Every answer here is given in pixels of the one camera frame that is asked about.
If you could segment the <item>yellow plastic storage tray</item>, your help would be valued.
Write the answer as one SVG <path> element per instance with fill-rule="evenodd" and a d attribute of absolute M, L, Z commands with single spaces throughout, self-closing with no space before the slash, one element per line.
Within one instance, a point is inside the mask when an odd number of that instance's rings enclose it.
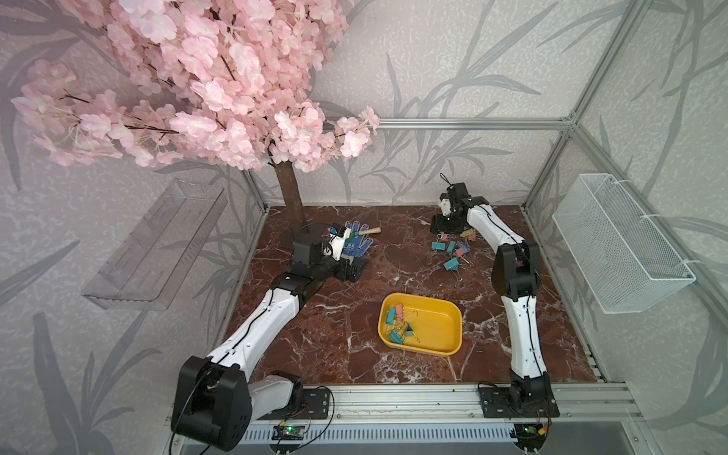
<path fill-rule="evenodd" d="M 400 322 L 397 318 L 393 325 L 386 324 L 388 310 L 396 305 L 416 309 L 419 315 L 405 322 L 409 324 L 404 345 L 392 343 L 388 338 Z M 420 297 L 404 293 L 392 293 L 383 301 L 377 324 L 380 339 L 389 347 L 403 351 L 431 356 L 453 356 L 463 339 L 463 317 L 461 310 L 450 301 Z"/>

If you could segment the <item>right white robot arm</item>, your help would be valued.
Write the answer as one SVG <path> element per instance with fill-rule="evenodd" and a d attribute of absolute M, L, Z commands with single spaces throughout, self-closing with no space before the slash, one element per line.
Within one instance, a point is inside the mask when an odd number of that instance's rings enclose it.
<path fill-rule="evenodd" d="M 510 384 L 478 386 L 486 418 L 559 417 L 551 377 L 540 350 L 537 294 L 541 288 L 540 247 L 510 229 L 482 196 L 466 184 L 447 184 L 441 212 L 432 218 L 433 233 L 461 234 L 475 229 L 495 251 L 491 284 L 502 299 L 511 339 Z"/>

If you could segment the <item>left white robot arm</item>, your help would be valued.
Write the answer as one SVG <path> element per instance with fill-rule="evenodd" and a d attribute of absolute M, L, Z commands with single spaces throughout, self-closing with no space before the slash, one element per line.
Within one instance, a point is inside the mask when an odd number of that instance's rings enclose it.
<path fill-rule="evenodd" d="M 328 280 L 356 282 L 361 277 L 371 234 L 372 229 L 358 222 L 312 224 L 297 234 L 288 265 L 246 321 L 210 354 L 191 356 L 181 367 L 172 437 L 231 451 L 251 422 L 305 410 L 297 375 L 272 373 L 256 382 L 250 377 L 280 331 Z"/>

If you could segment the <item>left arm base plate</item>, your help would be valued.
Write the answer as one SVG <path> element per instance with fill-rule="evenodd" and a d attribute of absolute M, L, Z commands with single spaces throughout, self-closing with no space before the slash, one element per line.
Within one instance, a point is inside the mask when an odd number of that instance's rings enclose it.
<path fill-rule="evenodd" d="M 325 420 L 332 414 L 333 398 L 331 391 L 324 387 L 304 388 L 294 401 L 294 420 Z"/>

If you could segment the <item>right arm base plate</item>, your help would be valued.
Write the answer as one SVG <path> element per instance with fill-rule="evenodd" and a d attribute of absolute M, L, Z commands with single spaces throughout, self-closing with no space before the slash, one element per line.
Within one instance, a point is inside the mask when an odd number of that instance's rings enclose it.
<path fill-rule="evenodd" d="M 559 405 L 548 381 L 518 381 L 508 387 L 480 382 L 477 386 L 485 418 L 557 418 Z"/>

